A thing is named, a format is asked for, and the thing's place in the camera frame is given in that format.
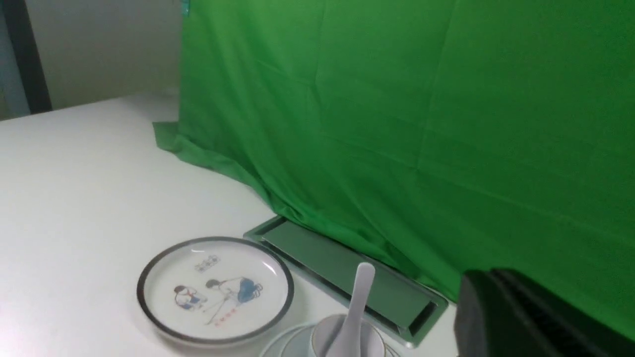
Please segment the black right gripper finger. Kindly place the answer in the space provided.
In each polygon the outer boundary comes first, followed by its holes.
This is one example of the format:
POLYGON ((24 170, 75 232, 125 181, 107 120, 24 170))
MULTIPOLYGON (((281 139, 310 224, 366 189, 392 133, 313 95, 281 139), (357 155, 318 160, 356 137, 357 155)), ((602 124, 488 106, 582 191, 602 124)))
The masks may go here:
POLYGON ((462 274, 460 357, 632 357, 633 340, 512 269, 462 274))

